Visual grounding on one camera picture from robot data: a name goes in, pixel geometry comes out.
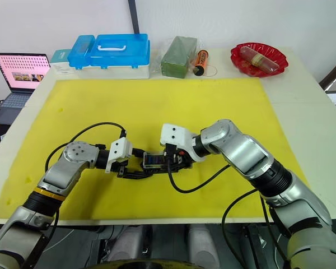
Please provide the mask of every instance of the green box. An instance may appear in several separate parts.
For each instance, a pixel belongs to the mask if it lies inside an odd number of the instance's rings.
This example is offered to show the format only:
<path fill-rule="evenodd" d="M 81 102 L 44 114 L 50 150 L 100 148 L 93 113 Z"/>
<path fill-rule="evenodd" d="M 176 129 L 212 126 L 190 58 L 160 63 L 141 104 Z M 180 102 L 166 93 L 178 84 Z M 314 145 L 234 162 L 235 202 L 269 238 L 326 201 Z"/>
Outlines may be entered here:
<path fill-rule="evenodd" d="M 176 36 L 161 61 L 162 75 L 184 78 L 197 49 L 196 38 Z"/>

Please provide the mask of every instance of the floor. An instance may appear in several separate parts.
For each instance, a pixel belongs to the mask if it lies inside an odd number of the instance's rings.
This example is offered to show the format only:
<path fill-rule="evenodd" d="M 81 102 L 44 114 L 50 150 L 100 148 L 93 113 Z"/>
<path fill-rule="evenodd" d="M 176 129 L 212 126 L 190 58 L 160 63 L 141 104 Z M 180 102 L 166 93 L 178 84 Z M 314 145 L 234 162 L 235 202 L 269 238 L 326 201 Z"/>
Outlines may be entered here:
<path fill-rule="evenodd" d="M 188 261 L 186 227 L 186 225 L 153 225 L 150 257 Z M 217 248 L 221 269 L 241 268 L 224 241 L 221 226 L 218 224 L 208 224 L 206 227 Z M 241 231 L 243 227 L 243 224 L 227 224 L 226 226 L 228 237 L 240 254 Z M 85 265 L 89 264 L 88 258 L 92 251 L 92 243 L 97 242 L 99 239 L 114 239 L 122 232 L 124 227 L 117 225 L 114 226 L 114 229 L 113 226 L 93 229 L 93 231 L 87 231 L 58 228 L 35 268 L 84 268 Z M 275 226 L 273 226 L 273 230 L 277 237 L 279 232 Z M 336 220 L 333 221 L 333 230 L 336 233 Z M 267 227 L 264 224 L 259 224 L 258 231 L 261 238 L 266 241 L 266 246 L 263 248 L 263 253 L 268 264 L 266 269 L 275 269 L 276 266 L 273 260 L 274 246 L 268 234 Z M 279 243 L 283 250 L 286 251 L 287 239 L 282 236 Z M 277 261 L 279 267 L 282 268 L 282 260 L 279 254 L 277 254 Z"/>

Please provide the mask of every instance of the red plate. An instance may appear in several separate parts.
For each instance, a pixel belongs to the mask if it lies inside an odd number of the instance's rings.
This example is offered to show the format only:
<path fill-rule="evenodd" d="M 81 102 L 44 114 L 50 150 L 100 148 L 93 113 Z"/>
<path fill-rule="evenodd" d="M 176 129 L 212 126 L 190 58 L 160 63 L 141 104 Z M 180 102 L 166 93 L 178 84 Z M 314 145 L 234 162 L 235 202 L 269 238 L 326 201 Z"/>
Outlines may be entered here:
<path fill-rule="evenodd" d="M 239 51 L 240 48 L 243 46 L 251 47 L 255 51 L 261 53 L 265 57 L 269 58 L 270 60 L 276 62 L 280 67 L 273 73 L 265 73 L 264 71 L 260 70 L 258 67 L 253 66 L 251 63 L 247 62 L 243 58 L 240 57 Z M 284 72 L 285 67 L 289 64 L 286 61 L 286 56 L 282 54 L 278 49 L 270 47 L 268 45 L 262 43 L 243 43 L 239 44 L 235 48 L 231 50 L 231 61 L 233 64 L 240 70 L 247 74 L 250 77 L 269 77 L 280 74 Z"/>

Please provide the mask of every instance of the yellow mat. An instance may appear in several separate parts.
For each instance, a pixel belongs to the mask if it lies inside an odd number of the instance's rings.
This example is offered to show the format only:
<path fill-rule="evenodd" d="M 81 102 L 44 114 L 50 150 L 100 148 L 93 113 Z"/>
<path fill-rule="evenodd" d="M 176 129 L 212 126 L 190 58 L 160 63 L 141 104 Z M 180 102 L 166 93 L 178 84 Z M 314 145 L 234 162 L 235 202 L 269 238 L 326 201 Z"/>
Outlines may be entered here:
<path fill-rule="evenodd" d="M 304 179 L 258 79 L 59 81 L 11 167 L 0 197 L 0 218 L 9 217 L 25 201 L 44 174 L 49 153 L 91 124 L 117 122 L 126 128 L 133 147 L 161 151 L 160 133 L 164 123 L 199 133 L 225 118 L 254 136 L 285 167 Z M 83 134 L 80 140 L 109 147 L 118 138 L 118 128 L 99 126 Z M 205 162 L 175 173 L 174 178 L 179 187 L 193 188 L 224 165 L 221 155 L 207 156 Z M 251 189 L 233 168 L 191 194 L 175 191 L 166 174 L 132 180 L 87 169 L 63 203 L 60 218 L 221 217 L 236 197 Z M 262 216 L 258 194 L 238 203 L 230 216 Z"/>

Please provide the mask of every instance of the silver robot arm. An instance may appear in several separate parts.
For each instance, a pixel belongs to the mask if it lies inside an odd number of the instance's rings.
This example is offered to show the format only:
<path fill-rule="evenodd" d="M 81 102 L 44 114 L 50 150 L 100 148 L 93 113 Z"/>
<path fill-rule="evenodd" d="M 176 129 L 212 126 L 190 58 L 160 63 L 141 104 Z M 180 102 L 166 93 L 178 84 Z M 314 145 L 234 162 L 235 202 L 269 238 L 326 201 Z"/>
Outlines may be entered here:
<path fill-rule="evenodd" d="M 256 139 L 243 134 L 227 119 L 201 130 L 200 135 L 164 124 L 162 145 L 185 150 L 194 161 L 222 154 L 270 205 L 271 215 L 290 236 L 291 268 L 336 268 L 336 235 L 329 211 L 295 175 L 280 164 Z"/>
<path fill-rule="evenodd" d="M 33 268 L 49 241 L 41 231 L 48 229 L 82 171 L 95 167 L 107 169 L 131 153 L 132 145 L 125 137 L 111 144 L 109 154 L 85 142 L 69 143 L 26 202 L 1 228 L 0 269 Z"/>

